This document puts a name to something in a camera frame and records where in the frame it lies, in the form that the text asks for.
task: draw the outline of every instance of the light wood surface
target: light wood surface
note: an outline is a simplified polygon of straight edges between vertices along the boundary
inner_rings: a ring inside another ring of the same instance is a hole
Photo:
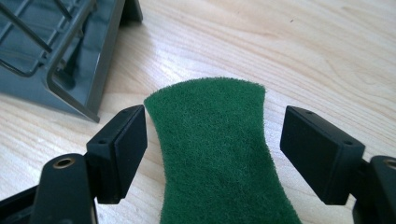
[[[353,223],[326,206],[279,150],[286,105],[315,111],[366,145],[364,159],[396,157],[396,2],[393,0],[140,0],[141,25],[119,31],[100,123],[0,95],[0,200],[38,183],[46,161],[85,152],[118,111],[198,77],[264,85],[265,138],[303,223]],[[126,200],[98,205],[100,223],[158,223],[165,178],[148,116],[148,149]]]

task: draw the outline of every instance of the gray plastic object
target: gray plastic object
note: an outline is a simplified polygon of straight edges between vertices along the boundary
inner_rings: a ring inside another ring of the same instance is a hole
[[[0,0],[0,92],[98,122],[121,16],[138,0]]]

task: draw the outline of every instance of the sponge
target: sponge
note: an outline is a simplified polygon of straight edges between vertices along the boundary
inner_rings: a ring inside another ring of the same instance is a hole
[[[218,77],[145,100],[163,151],[161,223],[300,223],[265,145],[264,94]]]

